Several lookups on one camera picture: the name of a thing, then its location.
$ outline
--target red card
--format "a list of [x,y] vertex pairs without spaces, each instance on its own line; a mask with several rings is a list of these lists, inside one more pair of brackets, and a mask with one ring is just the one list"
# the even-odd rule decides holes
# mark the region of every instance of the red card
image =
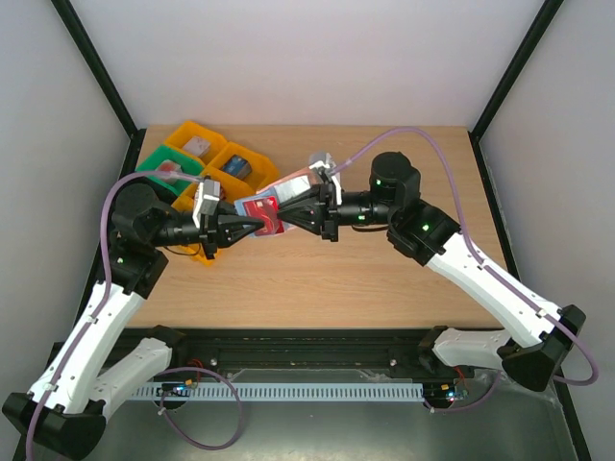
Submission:
[[265,226],[254,232],[257,237],[275,235],[284,232],[283,222],[278,219],[278,201],[273,196],[259,197],[254,200],[243,202],[243,207],[248,216],[260,218]]

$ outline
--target wooden table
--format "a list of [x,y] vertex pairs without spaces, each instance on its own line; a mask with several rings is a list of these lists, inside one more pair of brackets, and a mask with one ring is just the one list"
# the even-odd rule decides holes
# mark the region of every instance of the wooden table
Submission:
[[[212,127],[267,155],[282,175],[325,150],[339,162],[386,127]],[[147,131],[139,161],[175,127]],[[504,258],[465,128],[427,127],[452,165],[473,239],[500,264]],[[401,151],[422,175],[422,196],[456,216],[451,190],[430,145],[397,134],[342,174],[346,190],[367,188],[371,159]],[[167,254],[169,264],[130,327],[187,328],[431,328],[496,327],[498,322],[451,282],[396,252],[385,233],[342,228],[339,242],[302,230],[246,238],[206,267]]]

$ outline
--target white wall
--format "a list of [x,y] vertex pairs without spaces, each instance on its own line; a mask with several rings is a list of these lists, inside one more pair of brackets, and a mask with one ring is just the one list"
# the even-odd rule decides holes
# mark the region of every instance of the white wall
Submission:
[[[49,1],[0,14],[0,404],[66,337],[128,146]],[[0,417],[0,459],[17,432]]]
[[[615,3],[564,2],[484,139],[523,280],[587,314],[602,377],[571,388],[594,459],[612,459]],[[579,353],[564,371],[589,376]]]
[[475,123],[542,0],[74,0],[139,127]]

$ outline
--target gray floor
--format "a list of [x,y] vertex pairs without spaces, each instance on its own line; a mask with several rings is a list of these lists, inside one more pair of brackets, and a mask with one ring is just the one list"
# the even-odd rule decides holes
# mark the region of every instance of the gray floor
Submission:
[[[480,387],[473,381],[477,395]],[[536,397],[506,385],[480,408],[452,415],[432,415],[420,403],[255,402],[246,407],[241,439],[229,449],[207,452],[179,439],[151,402],[128,402],[87,461],[576,459],[553,396]],[[190,436],[212,445],[223,443],[236,424],[229,402],[189,402],[174,416]]]

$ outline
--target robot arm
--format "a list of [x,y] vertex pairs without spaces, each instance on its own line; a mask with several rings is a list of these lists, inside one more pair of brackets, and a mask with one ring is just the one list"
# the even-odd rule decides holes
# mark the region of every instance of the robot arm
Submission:
[[[83,459],[96,447],[107,420],[144,382],[182,357],[184,336],[156,327],[124,359],[100,374],[121,331],[149,297],[167,264],[156,247],[198,243],[207,258],[260,229],[259,219],[237,216],[219,201],[220,184],[199,183],[191,213],[179,213],[158,200],[146,183],[126,186],[111,216],[117,235],[110,247],[111,295],[103,310],[103,282],[96,283],[86,309],[58,355],[27,394],[12,393],[2,411],[26,434],[42,396],[51,391],[38,418],[35,440],[70,459]],[[78,345],[75,339],[82,336]],[[60,378],[52,376],[67,358]]]
[[[279,218],[332,242],[338,239],[339,226],[387,224],[387,238],[398,252],[452,281],[503,325],[504,330],[498,331],[434,328],[421,344],[428,370],[438,363],[504,369],[530,390],[547,387],[572,341],[546,316],[577,335],[585,320],[582,311],[574,305],[560,308],[539,297],[470,241],[479,256],[474,258],[459,224],[421,200],[420,173],[401,153],[375,157],[370,189],[343,192],[341,201],[326,172],[321,177],[322,184],[283,203]],[[531,299],[538,312],[512,290]]]

